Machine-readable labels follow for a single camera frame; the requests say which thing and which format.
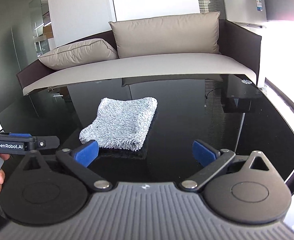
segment refrigerator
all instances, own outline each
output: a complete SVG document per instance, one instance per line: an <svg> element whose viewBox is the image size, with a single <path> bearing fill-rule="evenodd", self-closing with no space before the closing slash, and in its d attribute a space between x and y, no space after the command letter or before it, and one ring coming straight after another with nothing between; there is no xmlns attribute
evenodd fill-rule
<svg viewBox="0 0 294 240"><path fill-rule="evenodd" d="M229 20L237 25L264 36L266 31L266 7L265 0L216 0L217 9L221 12L220 18ZM260 62L260 73L258 87L264 87L264 43L262 39L262 54Z"/></svg>

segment glossy black tabletop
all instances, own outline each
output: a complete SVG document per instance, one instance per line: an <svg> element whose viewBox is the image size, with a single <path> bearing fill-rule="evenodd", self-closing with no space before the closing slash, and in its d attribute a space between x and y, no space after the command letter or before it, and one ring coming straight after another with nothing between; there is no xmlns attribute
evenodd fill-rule
<svg viewBox="0 0 294 240"><path fill-rule="evenodd" d="M156 113L141 150L100 149L89 168L115 183L179 183L202 166L201 139L240 155L261 150L285 180L294 169L294 134L272 103L243 75L168 75L71 84L25 96L0 113L5 132L56 135L59 148L81 145L103 98L154 97ZM54 153L47 150L43 154Z"/></svg>

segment sofa armrest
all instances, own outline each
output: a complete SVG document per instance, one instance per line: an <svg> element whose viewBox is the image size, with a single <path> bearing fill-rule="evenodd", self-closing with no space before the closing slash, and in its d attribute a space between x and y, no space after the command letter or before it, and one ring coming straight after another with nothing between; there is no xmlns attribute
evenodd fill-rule
<svg viewBox="0 0 294 240"><path fill-rule="evenodd" d="M32 84L33 82L50 75L51 73L56 72L55 70L46 67L44 64L40 62L40 60L36 60L31 63L29 66L20 71L16 76L19 80L21 88L25 88L26 86Z"/></svg>
<svg viewBox="0 0 294 240"><path fill-rule="evenodd" d="M219 24L219 31L223 31L218 40L221 54L254 71L258 82L262 37L227 20Z"/></svg>

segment large rectangular pillow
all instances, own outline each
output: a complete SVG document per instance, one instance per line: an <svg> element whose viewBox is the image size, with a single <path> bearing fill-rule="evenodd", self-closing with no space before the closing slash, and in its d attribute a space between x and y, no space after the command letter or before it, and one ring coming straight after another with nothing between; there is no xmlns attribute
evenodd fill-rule
<svg viewBox="0 0 294 240"><path fill-rule="evenodd" d="M220 12L109 22L119 58L171 53L219 53Z"/></svg>
<svg viewBox="0 0 294 240"><path fill-rule="evenodd" d="M118 54L103 39L91 39L53 49L38 59L51 69L61 70L94 62L118 59Z"/></svg>

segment fluffy gray cloth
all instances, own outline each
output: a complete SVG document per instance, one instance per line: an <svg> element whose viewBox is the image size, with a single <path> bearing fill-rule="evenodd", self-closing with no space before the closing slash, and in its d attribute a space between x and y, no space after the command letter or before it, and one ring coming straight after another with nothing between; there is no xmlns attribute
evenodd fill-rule
<svg viewBox="0 0 294 240"><path fill-rule="evenodd" d="M157 108L155 98L120 101L104 98L97 118L80 132L82 143L96 140L99 147L141 149Z"/></svg>

